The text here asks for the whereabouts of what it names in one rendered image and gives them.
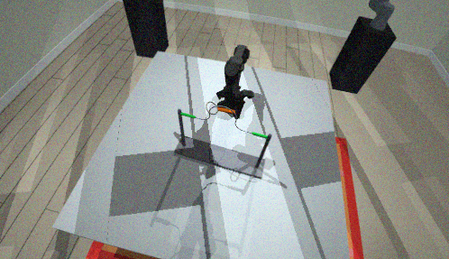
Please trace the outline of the orange handle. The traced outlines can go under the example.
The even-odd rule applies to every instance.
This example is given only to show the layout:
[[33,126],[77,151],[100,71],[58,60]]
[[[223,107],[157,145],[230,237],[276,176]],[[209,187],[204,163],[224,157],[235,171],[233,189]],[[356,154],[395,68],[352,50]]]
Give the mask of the orange handle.
[[207,109],[207,104],[208,104],[208,103],[213,103],[215,106],[216,106],[216,104],[215,104],[214,102],[212,102],[212,101],[206,102],[206,111],[207,111],[210,115],[215,115],[215,114],[217,114],[218,111],[226,112],[226,113],[232,113],[232,114],[233,114],[233,112],[231,111],[232,109],[229,110],[229,109],[227,109],[227,108],[222,108],[222,107],[217,107],[217,106],[216,106],[216,112],[213,114],[213,113],[209,112],[208,109]]

